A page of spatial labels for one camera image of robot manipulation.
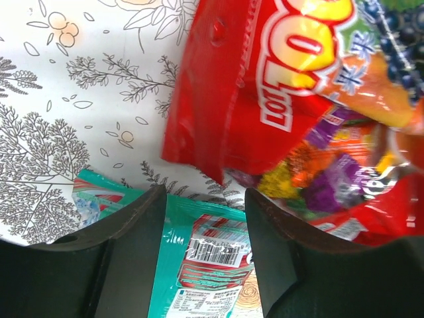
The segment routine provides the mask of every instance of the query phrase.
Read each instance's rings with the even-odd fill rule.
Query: tree drawing
[[[28,95],[24,90],[26,88],[42,89],[42,86],[36,83],[37,76],[34,73],[22,70],[11,72],[16,68],[11,60],[0,56],[0,98],[8,97],[7,91]]]
[[[80,215],[60,186],[73,186],[89,153],[63,119],[19,118],[0,104],[0,221],[29,244],[75,231]]]
[[[74,61],[66,64],[69,77],[76,81],[77,85],[82,89],[88,89],[91,86],[108,86],[110,81],[115,81],[115,85],[126,85],[126,89],[120,94],[123,101],[131,103],[140,103],[148,93],[159,94],[161,88],[169,90],[167,100],[156,100],[156,110],[158,114],[166,118],[169,113],[172,91],[175,87],[176,77],[178,73],[178,65],[169,61],[167,56],[162,56],[158,63],[162,64],[163,70],[161,74],[164,76],[161,80],[154,80],[152,76],[146,74],[139,75],[139,67],[131,65],[130,60],[124,61],[116,59],[114,55],[104,54],[104,69],[99,68],[94,58],[77,57]]]

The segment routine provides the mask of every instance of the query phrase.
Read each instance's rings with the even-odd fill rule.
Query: barcode
[[[354,240],[362,231],[367,231],[367,229],[357,219],[350,219],[328,233],[341,239]]]
[[[240,246],[216,246],[196,239],[190,253],[188,260],[234,266],[240,254]]]

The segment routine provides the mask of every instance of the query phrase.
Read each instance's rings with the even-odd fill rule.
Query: white surface
[[[220,187],[160,159],[195,3],[148,2],[1,1],[2,239],[33,244],[78,229],[72,182],[86,165],[133,187],[165,183],[173,194],[242,208],[234,181]]]

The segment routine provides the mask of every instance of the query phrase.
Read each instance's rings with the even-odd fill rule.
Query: red plastic packaging
[[[358,18],[361,4],[201,0],[174,90],[163,159],[195,166],[219,183],[225,170],[254,179],[278,167],[333,103],[403,132],[410,123],[421,127],[424,99],[410,107],[408,92],[387,78],[381,50],[371,46],[365,58],[350,47],[358,36],[372,38]],[[358,71],[363,81],[348,85],[348,71]],[[354,235],[344,232],[345,239],[369,245],[422,234],[417,212],[423,200],[417,198],[424,195],[424,181],[416,183],[419,177],[410,174],[413,165],[421,166],[404,158],[406,143],[393,140],[386,157],[401,158],[396,165],[407,168],[395,186],[312,224],[342,235],[356,227]]]
[[[300,14],[290,7],[293,1],[283,2],[287,15]],[[261,43],[268,38],[262,31],[276,23],[270,17],[282,19],[276,3],[200,1],[170,107],[163,159],[196,166],[220,183],[224,168],[261,174],[332,105],[267,80],[266,72],[283,64]]]

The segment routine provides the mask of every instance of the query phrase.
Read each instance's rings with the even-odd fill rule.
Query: nutrition label
[[[242,287],[209,291],[182,288],[171,304],[166,318],[226,318]]]

